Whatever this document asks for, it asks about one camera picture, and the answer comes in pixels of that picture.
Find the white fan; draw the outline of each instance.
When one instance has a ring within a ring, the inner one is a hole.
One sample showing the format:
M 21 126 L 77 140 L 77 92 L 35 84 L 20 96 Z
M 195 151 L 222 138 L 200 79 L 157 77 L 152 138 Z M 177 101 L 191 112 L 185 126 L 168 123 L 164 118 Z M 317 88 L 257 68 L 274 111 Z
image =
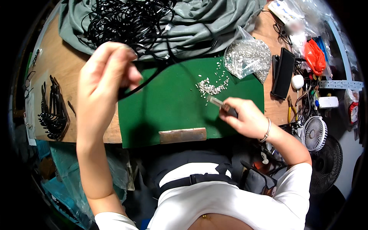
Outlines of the white fan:
M 320 116 L 309 118 L 302 130 L 300 139 L 303 145 L 310 151 L 319 151 L 325 145 L 327 138 L 327 125 Z

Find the screwdriver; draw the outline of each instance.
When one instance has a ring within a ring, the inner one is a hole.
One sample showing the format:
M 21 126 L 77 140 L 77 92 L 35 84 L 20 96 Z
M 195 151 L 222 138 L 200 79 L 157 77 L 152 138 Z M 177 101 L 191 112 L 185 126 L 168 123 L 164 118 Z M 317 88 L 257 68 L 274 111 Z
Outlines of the screwdriver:
M 214 105 L 217 105 L 218 107 L 222 108 L 223 110 L 225 110 L 229 115 L 238 118 L 238 113 L 235 111 L 234 108 L 230 107 L 227 104 L 224 104 L 222 101 L 220 101 L 219 99 L 215 98 L 214 96 L 208 96 L 208 101 L 211 102 Z

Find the black case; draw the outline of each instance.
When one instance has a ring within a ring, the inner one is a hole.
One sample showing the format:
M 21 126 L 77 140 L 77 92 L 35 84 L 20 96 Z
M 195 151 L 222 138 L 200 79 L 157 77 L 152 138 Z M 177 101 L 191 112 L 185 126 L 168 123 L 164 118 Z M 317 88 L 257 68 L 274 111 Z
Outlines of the black case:
M 285 48 L 281 48 L 279 60 L 272 56 L 273 77 L 275 79 L 271 95 L 285 100 L 293 76 L 295 55 Z

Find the black belt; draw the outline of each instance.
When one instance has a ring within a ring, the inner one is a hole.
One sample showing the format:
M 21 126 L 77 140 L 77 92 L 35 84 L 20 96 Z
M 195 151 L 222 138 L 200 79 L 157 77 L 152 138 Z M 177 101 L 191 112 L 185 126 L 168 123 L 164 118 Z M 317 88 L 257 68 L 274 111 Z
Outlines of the black belt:
M 205 181 L 224 181 L 229 184 L 236 185 L 236 183 L 225 174 L 208 174 L 208 173 L 205 173 L 204 175 L 192 174 L 189 177 L 167 182 L 160 188 L 160 193 L 162 194 L 164 191 L 169 190 L 171 188 L 190 186 L 190 185 L 197 184 L 200 182 L 205 182 Z

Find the red plastic bag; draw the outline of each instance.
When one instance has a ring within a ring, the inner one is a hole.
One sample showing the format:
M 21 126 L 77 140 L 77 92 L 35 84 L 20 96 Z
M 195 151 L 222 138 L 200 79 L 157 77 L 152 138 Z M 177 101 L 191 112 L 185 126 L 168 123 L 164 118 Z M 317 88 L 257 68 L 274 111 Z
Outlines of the red plastic bag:
M 326 68 L 325 55 L 317 43 L 311 39 L 305 44 L 305 59 L 316 76 L 321 76 Z

